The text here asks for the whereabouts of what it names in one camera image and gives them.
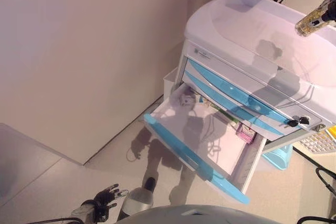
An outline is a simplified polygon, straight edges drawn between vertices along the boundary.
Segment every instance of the white container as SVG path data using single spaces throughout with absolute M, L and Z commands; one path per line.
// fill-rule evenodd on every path
M 163 99 L 166 100 L 172 93 L 175 77 L 177 73 L 177 67 L 173 69 L 169 74 L 163 77 Z

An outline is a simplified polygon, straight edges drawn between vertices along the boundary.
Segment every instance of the gray surface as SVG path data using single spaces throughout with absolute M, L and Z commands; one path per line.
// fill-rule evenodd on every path
M 61 158 L 0 124 L 0 207 Z
M 84 200 L 110 184 L 133 189 L 147 176 L 158 177 L 154 206 L 205 204 L 226 206 L 273 219 L 296 223 L 307 215 L 327 217 L 331 194 L 318 180 L 314 166 L 294 153 L 285 171 L 264 160 L 258 164 L 247 195 L 249 205 L 230 202 L 195 176 L 136 121 L 85 167 L 61 159 L 0 208 L 0 223 L 25 223 L 67 216 Z M 122 200 L 110 212 L 117 219 Z

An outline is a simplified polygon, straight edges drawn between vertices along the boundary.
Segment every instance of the blue drawer trim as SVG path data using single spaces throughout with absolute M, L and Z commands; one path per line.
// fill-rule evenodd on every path
M 195 170 L 201 177 L 206 178 L 220 190 L 235 198 L 236 200 L 244 204 L 249 203 L 249 198 L 246 195 L 239 191 L 238 188 L 232 185 L 227 179 L 225 179 L 206 162 L 204 162 L 197 154 L 189 149 L 155 118 L 153 118 L 149 114 L 145 114 L 144 120 L 150 125 L 150 127 L 152 127 L 157 135 L 175 152 L 175 154 L 183 159 L 183 161 L 185 161 L 187 164 L 190 164 L 190 162 L 192 161 L 192 167 L 194 167 L 196 163 L 197 167 L 195 167 Z
M 256 118 L 254 115 L 248 113 L 246 110 L 242 109 L 241 107 L 237 106 L 235 103 L 230 101 L 229 99 L 225 98 L 221 94 L 217 93 L 215 90 L 198 80 L 188 71 L 185 71 L 186 75 L 193 81 L 193 83 L 198 86 L 204 93 L 206 93 L 211 99 L 218 102 L 221 106 L 225 107 L 231 114 L 237 116 L 242 120 L 246 120 L 266 131 L 275 133 L 277 135 L 283 136 L 283 134 L 277 131 L 275 128 L 271 127 L 270 125 L 266 124 L 262 120 Z
M 193 60 L 190 60 L 191 65 L 212 85 L 216 88 L 227 94 L 232 99 L 236 100 L 237 102 L 243 104 L 244 106 L 248 107 L 249 109 L 261 114 L 265 115 L 277 122 L 287 124 L 288 119 L 283 115 L 279 114 L 278 112 L 274 111 L 271 107 L 265 105 L 264 103 L 258 101 L 254 97 L 247 94 L 245 91 L 241 90 L 240 88 L 232 85 L 230 82 L 226 81 L 222 77 L 212 73 L 211 71 L 207 70 L 206 68 L 202 67 L 198 63 Z

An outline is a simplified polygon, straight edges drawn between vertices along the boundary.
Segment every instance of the small package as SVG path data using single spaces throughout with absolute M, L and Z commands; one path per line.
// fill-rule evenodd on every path
M 239 123 L 236 134 L 246 143 L 250 144 L 252 143 L 256 132 L 246 125 Z

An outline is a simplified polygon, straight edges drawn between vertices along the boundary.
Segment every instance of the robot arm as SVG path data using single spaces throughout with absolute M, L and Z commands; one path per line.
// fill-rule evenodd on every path
M 94 199 L 86 200 L 82 205 L 72 211 L 71 218 L 78 218 L 82 220 L 84 224 L 94 224 L 97 222 L 105 222 L 109 218 L 109 210 L 117 203 L 108 205 L 110 202 L 117 198 L 121 198 L 127 195 L 128 190 L 119 191 L 117 189 L 119 185 L 114 184 L 97 193 Z M 67 224 L 78 223 L 76 221 L 66 222 Z

